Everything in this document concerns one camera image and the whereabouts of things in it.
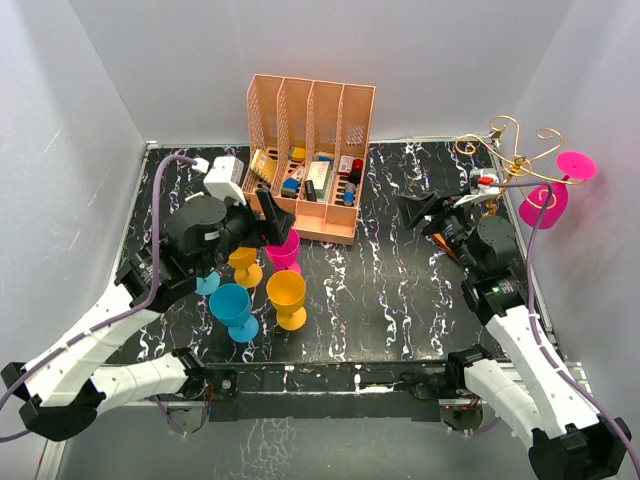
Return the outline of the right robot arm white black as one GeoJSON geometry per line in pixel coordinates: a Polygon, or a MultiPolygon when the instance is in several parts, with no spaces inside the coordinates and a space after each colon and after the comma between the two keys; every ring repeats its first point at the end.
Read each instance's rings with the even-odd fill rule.
{"type": "Polygon", "coordinates": [[[469,198],[396,198],[406,229],[438,236],[465,273],[465,302],[498,341],[520,379],[510,379],[481,346],[449,354],[445,378],[455,395],[488,403],[524,445],[539,479],[607,479],[619,472],[631,433],[610,419],[570,375],[540,328],[528,295],[511,270],[519,254],[514,226],[478,218],[469,198]]]}

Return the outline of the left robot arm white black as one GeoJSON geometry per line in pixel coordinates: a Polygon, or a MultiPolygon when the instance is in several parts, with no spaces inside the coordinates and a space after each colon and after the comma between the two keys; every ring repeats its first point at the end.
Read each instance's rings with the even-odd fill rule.
{"type": "Polygon", "coordinates": [[[39,357],[1,371],[3,401],[22,400],[25,434],[67,440],[114,408],[159,395],[186,399],[206,387],[204,368],[189,348],[154,360],[115,366],[108,359],[134,333],[156,321],[197,281],[225,264],[240,247],[281,246],[294,226],[271,192],[243,198],[199,194],[171,214],[160,231],[117,272],[83,317],[39,357]]]}

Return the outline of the magenta wine glass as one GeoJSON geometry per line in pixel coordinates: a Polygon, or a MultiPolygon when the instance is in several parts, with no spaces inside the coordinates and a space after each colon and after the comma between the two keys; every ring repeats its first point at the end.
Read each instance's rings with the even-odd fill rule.
{"type": "Polygon", "coordinates": [[[519,206],[520,219],[530,227],[534,227],[538,217],[541,217],[539,229],[551,229],[567,208],[568,186],[584,183],[598,173],[596,163],[586,154],[577,151],[559,154],[556,164],[564,176],[553,181],[552,193],[548,194],[545,186],[537,186],[524,196],[519,206]]]}
{"type": "Polygon", "coordinates": [[[273,272],[289,270],[301,274],[298,263],[300,237],[295,229],[291,229],[288,238],[281,246],[266,246],[266,255],[273,264],[273,272]]]}

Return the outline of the yellow orange wine glass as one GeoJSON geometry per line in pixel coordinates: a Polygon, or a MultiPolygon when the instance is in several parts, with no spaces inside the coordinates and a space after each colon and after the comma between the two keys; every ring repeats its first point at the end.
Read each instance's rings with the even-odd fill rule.
{"type": "Polygon", "coordinates": [[[301,274],[291,270],[276,272],[267,282],[266,293],[282,329],[295,331],[305,324],[306,281],[301,274]]]}
{"type": "Polygon", "coordinates": [[[234,280],[242,287],[255,288],[263,279],[263,271],[257,263],[257,249],[239,247],[230,254],[228,264],[234,270],[234,280]]]}

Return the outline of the blue wine glass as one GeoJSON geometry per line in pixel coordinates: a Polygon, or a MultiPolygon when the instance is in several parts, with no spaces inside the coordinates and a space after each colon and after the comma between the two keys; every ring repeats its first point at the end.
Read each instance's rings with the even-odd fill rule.
{"type": "Polygon", "coordinates": [[[250,295],[241,285],[227,283],[218,287],[209,297],[209,309],[234,342],[248,343],[256,337],[259,322],[252,314],[250,295]]]}
{"type": "Polygon", "coordinates": [[[209,296],[219,287],[220,281],[221,277],[215,271],[212,271],[206,277],[197,277],[195,293],[201,296],[209,296]]]}

